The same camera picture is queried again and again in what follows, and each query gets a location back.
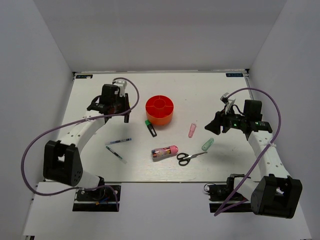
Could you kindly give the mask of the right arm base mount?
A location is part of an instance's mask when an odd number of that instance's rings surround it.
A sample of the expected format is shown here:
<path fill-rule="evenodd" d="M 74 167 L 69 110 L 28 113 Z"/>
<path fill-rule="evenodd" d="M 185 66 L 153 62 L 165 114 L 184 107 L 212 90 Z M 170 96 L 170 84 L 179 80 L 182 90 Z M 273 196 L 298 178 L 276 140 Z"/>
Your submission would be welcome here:
<path fill-rule="evenodd" d="M 234 190 L 234 181 L 240 180 L 244 176 L 244 174 L 231 174 L 223 184 L 209 182 L 203 186 L 204 193 L 209 196 L 210 213 L 214 214 Z M 236 192 L 224 207 L 227 208 L 232 204 L 237 204 L 237 206 L 227 209 L 224 213 L 251 213 L 252 208 L 249 201 L 239 204 L 244 199 L 240 193 Z"/>

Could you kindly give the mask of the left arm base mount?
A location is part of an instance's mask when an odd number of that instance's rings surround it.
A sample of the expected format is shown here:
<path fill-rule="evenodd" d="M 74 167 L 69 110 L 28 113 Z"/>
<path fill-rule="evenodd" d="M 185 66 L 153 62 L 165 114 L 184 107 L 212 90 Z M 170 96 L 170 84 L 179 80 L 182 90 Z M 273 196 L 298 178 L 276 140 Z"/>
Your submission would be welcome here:
<path fill-rule="evenodd" d="M 73 212 L 118 212 L 121 199 L 121 185 L 110 186 L 116 193 L 105 187 L 97 191 L 77 190 L 74 197 Z"/>

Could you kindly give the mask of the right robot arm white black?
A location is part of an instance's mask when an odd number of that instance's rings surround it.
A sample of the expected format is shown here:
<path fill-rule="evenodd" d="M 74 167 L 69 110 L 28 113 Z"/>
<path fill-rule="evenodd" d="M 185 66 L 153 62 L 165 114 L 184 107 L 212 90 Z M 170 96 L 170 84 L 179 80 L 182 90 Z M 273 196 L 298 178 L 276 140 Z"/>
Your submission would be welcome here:
<path fill-rule="evenodd" d="M 255 215 L 291 219 L 295 215 L 302 193 L 302 183 L 285 169 L 276 146 L 272 143 L 270 124 L 262 120 L 262 102 L 245 100 L 243 111 L 235 113 L 234 101 L 222 98 L 223 110 L 216 112 L 205 129 L 219 135 L 230 129 L 241 130 L 259 158 L 257 166 L 261 180 L 253 181 L 244 174 L 231 174 L 225 184 L 207 184 L 204 191 L 210 201 L 248 200 Z"/>

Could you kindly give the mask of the blue pen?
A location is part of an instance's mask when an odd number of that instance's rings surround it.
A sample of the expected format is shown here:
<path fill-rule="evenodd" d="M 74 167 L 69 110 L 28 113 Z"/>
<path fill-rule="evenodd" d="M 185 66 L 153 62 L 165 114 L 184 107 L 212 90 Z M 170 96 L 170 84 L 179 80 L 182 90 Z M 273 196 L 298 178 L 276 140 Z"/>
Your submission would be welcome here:
<path fill-rule="evenodd" d="M 107 142 L 107 143 L 105 143 L 105 145 L 106 145 L 106 146 L 108 146 L 108 145 L 114 145 L 114 144 L 129 142 L 129 141 L 131 141 L 131 140 L 132 140 L 132 138 L 119 139 L 119 140 Z"/>

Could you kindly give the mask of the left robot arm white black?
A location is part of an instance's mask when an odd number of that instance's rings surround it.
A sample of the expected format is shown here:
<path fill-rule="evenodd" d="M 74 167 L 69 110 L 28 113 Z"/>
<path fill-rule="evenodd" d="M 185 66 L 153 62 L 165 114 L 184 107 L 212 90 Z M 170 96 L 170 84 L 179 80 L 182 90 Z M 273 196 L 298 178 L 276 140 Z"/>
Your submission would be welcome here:
<path fill-rule="evenodd" d="M 47 142 L 44 148 L 44 178 L 71 187 L 88 189 L 90 196 L 96 200 L 105 196 L 103 178 L 83 170 L 81 152 L 92 136 L 113 115 L 124 114 L 124 122 L 129 122 L 130 105 L 126 87 L 125 79 L 104 84 L 101 95 L 95 97 L 87 107 L 84 121 L 77 123 L 57 141 Z"/>

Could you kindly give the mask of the green black highlighter marker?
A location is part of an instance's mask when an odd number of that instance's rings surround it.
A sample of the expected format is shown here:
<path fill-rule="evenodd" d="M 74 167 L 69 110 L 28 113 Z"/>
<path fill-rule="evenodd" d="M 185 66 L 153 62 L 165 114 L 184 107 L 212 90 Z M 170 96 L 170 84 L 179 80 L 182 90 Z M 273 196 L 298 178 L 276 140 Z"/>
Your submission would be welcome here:
<path fill-rule="evenodd" d="M 157 133 L 156 133 L 156 130 L 154 129 L 152 123 L 149 121 L 149 120 L 145 120 L 144 121 L 147 129 L 149 130 L 150 134 L 152 135 L 152 137 L 156 137 L 157 136 Z"/>

